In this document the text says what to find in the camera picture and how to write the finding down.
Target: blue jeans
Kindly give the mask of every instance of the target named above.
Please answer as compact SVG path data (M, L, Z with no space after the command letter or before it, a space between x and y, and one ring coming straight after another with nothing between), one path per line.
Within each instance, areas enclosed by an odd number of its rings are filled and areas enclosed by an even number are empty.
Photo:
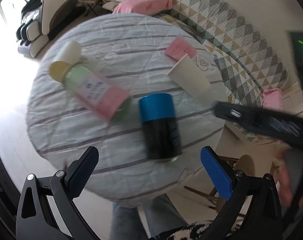
M160 233L188 226L166 194L142 204L152 237ZM137 208L126 208L114 203L110 240L147 240Z

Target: wall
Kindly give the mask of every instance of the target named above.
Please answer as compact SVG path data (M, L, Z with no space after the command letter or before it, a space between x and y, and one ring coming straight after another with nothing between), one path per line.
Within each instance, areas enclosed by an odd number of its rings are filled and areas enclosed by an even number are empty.
M298 78L287 30L303 30L303 10L296 0L225 0L255 25L281 57L292 83Z

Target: patterned sofa cover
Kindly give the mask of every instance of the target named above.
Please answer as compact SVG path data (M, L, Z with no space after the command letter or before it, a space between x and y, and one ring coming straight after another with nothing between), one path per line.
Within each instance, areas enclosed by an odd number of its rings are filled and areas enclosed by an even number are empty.
M281 88L287 80L264 36L223 0L173 0L171 10L155 17L182 28L214 55L230 103L262 106L263 90ZM249 141L272 141L236 126Z

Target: white tablecloth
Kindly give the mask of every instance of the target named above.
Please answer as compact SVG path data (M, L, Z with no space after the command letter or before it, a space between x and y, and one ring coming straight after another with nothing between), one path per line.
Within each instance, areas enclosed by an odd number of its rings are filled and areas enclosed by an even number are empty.
M203 105L166 76L176 61L164 50L178 34L214 66L207 70L211 88ZM107 126L48 75L50 62L71 40L82 45L82 61L94 62L103 75L133 96L128 114L119 123ZM152 161L146 156L138 100L153 92L173 96L183 148L174 162ZM214 100L226 101L226 91L213 55L204 46L160 19L108 14L71 29L43 57L30 94L27 129L36 151L57 169L95 146L99 162L86 188L122 205L137 206L202 169L200 150L207 145L215 149L224 127L224 121L213 116Z

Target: black can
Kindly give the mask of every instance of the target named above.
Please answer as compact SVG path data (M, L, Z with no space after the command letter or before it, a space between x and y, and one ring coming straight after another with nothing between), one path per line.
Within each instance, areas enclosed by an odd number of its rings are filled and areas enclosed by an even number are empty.
M182 154L173 99L170 94L151 94L139 100L148 158L174 161Z

